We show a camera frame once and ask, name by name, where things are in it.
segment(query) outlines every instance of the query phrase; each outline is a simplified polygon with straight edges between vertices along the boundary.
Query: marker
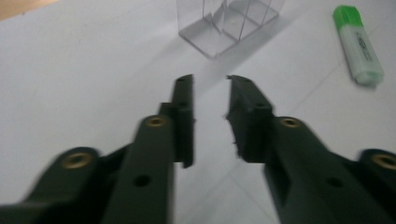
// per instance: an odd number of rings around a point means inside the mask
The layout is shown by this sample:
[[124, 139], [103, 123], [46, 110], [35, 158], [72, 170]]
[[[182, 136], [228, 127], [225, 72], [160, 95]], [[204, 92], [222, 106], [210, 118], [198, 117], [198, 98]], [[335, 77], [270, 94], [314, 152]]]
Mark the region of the marker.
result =
[[339, 6], [333, 13], [352, 77], [361, 85], [375, 86], [384, 76], [361, 15], [355, 7]]

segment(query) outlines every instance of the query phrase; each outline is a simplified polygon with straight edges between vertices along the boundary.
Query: pen holder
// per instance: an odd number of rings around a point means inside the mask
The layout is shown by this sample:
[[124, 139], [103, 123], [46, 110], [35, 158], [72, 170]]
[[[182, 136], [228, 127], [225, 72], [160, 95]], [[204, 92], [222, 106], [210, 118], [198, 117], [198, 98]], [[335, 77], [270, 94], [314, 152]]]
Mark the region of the pen holder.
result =
[[285, 0], [177, 0], [178, 33], [216, 58], [279, 15]]

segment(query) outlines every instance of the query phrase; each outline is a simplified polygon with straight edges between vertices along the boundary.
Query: white table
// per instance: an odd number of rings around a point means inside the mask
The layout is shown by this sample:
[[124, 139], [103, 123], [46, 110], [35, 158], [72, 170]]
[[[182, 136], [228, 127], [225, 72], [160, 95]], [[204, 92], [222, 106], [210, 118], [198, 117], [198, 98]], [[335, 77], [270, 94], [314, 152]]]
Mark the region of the white table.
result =
[[[385, 71], [374, 90], [350, 78], [332, 19], [341, 4], [360, 10]], [[131, 142], [190, 73], [195, 164], [177, 166], [175, 223], [278, 223], [262, 167], [235, 156], [226, 75], [253, 79], [335, 153], [396, 152], [396, 2], [287, 0], [272, 28], [209, 61], [178, 37], [176, 0], [67, 0], [0, 21], [0, 203], [21, 200], [66, 149]]]

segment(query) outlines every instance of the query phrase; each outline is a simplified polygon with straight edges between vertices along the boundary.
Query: green cap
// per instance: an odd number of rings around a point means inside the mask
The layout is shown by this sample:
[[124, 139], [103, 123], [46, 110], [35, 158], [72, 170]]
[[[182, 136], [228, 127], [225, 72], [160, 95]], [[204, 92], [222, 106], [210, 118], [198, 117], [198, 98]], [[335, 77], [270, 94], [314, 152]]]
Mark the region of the green cap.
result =
[[333, 16], [338, 31], [346, 24], [363, 26], [361, 14], [355, 7], [339, 6], [334, 10]]

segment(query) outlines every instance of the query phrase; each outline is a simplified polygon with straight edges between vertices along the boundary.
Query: brown wooden surface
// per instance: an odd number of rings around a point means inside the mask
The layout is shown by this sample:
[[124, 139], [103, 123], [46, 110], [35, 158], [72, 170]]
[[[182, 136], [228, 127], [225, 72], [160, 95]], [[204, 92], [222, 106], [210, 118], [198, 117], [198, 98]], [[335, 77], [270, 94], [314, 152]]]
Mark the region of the brown wooden surface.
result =
[[58, 0], [0, 0], [0, 21]]

